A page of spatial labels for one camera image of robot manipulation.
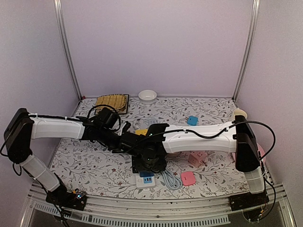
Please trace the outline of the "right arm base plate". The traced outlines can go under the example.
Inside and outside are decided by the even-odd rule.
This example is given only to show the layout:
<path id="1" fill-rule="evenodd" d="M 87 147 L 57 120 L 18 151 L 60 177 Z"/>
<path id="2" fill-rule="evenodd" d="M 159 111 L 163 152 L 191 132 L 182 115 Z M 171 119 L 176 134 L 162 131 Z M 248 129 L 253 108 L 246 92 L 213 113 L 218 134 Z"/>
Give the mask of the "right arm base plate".
<path id="1" fill-rule="evenodd" d="M 269 197 L 266 190 L 264 190 L 257 194 L 246 192 L 232 195 L 228 197 L 228 201 L 231 210 L 238 211 L 266 205 L 269 202 Z"/>

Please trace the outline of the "pink cube socket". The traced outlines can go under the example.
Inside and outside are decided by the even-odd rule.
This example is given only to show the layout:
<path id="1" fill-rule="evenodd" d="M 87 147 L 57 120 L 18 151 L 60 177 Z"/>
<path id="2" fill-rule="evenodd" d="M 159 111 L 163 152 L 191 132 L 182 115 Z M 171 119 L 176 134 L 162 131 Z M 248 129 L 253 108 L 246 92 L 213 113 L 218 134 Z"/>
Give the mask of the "pink cube socket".
<path id="1" fill-rule="evenodd" d="M 207 154 L 203 151 L 192 151 L 188 156 L 188 162 L 195 168 L 202 165 L 206 159 Z"/>

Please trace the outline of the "yellow cube adapter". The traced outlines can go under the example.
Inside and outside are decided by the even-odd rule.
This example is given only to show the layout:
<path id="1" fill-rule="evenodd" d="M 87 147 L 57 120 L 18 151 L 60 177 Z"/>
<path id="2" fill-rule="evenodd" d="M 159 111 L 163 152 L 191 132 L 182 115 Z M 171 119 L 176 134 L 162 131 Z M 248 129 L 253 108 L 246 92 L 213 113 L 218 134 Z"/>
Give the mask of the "yellow cube adapter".
<path id="1" fill-rule="evenodd" d="M 146 135 L 148 132 L 148 129 L 139 129 L 135 131 L 136 135 Z"/>

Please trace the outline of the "cyan square plug adapter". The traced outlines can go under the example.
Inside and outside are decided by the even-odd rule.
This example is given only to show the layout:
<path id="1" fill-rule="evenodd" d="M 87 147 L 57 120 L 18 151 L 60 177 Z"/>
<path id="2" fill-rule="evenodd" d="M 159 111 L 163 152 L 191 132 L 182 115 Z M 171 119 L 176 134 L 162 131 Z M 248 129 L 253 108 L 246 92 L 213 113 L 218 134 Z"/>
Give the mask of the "cyan square plug adapter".
<path id="1" fill-rule="evenodd" d="M 195 116 L 189 116 L 187 118 L 187 124 L 190 126 L 196 126 L 198 124 L 198 118 Z"/>

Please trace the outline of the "light blue power strip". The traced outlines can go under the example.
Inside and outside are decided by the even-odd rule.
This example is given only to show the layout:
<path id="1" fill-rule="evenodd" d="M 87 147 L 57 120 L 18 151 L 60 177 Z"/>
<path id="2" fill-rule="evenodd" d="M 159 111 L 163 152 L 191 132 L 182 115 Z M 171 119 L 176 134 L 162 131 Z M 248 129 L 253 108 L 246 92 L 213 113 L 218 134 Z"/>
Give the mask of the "light blue power strip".
<path id="1" fill-rule="evenodd" d="M 181 128 L 176 125 L 168 125 L 165 129 L 165 131 L 175 131 L 180 130 Z M 174 175 L 171 171 L 165 170 L 161 173 L 165 185 L 170 190 L 178 190 L 183 186 L 183 183 L 179 177 Z"/>

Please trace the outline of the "pink square plug adapter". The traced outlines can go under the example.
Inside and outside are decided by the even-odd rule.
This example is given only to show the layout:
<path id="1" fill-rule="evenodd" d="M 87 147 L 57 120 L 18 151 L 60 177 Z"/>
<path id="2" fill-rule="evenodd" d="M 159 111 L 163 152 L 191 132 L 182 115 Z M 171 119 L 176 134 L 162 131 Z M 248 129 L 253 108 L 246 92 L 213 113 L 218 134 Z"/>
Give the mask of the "pink square plug adapter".
<path id="1" fill-rule="evenodd" d="M 191 171 L 182 172 L 180 176 L 184 186 L 191 186 L 196 183 L 196 178 L 194 176 L 194 173 Z"/>

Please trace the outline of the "dark blue cube adapter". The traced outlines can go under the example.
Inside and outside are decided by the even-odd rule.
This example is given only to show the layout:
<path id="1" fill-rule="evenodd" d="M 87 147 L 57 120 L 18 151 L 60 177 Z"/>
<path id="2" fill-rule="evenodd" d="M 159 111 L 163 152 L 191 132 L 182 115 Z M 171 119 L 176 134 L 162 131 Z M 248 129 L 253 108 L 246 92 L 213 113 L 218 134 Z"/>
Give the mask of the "dark blue cube adapter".
<path id="1" fill-rule="evenodd" d="M 152 176 L 154 176 L 154 173 L 153 172 L 140 171 L 139 176 L 140 177 L 152 177 Z"/>

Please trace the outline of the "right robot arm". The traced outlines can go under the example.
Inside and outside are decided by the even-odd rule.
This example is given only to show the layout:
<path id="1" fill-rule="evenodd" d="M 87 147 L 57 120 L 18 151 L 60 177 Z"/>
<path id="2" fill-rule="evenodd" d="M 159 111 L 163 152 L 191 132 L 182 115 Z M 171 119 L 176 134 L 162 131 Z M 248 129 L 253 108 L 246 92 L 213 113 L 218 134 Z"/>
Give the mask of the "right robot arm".
<path id="1" fill-rule="evenodd" d="M 261 168 L 264 158 L 258 153 L 252 124 L 274 131 L 266 124 L 247 120 L 242 115 L 234 121 L 215 125 L 177 126 L 167 123 L 152 124 L 145 136 L 139 136 L 132 150 L 132 171 L 161 173 L 165 171 L 166 156 L 185 151 L 222 151 L 235 153 L 235 168 L 244 174 L 249 192 L 245 195 L 248 206 L 255 206 L 266 191 Z"/>

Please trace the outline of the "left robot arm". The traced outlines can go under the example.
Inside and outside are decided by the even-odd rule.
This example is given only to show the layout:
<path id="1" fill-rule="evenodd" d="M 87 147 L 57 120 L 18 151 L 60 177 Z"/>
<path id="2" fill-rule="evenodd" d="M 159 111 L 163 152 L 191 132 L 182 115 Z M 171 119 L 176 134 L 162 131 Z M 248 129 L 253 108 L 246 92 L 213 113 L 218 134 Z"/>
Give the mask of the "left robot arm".
<path id="1" fill-rule="evenodd" d="M 41 138 L 70 138 L 97 141 L 107 149 L 117 149 L 121 136 L 113 129 L 115 120 L 104 117 L 60 117 L 30 114 L 20 108 L 4 131 L 4 154 L 14 165 L 19 165 L 47 191 L 51 202 L 67 205 L 76 196 L 67 191 L 60 178 L 33 154 L 31 140 Z"/>

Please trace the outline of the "white long power strip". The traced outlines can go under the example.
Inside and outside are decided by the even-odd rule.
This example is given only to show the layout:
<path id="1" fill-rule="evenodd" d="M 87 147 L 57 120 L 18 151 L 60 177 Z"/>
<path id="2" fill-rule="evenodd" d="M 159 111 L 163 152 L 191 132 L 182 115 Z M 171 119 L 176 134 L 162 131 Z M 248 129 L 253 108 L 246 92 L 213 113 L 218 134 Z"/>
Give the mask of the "white long power strip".
<path id="1" fill-rule="evenodd" d="M 140 177 L 139 174 L 135 174 L 135 183 L 137 189 L 144 190 L 156 187 L 154 176 Z"/>

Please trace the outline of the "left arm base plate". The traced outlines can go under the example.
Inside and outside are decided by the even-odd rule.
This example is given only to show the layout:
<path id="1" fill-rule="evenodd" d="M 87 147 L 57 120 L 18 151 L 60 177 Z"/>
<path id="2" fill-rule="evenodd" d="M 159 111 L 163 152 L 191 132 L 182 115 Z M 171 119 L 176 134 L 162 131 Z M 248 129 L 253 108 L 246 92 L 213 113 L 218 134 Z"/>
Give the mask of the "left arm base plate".
<path id="1" fill-rule="evenodd" d="M 47 191 L 45 200 L 48 203 L 52 203 L 59 207 L 84 211 L 87 203 L 87 196 L 68 192 L 65 188 L 57 188 L 53 192 Z"/>

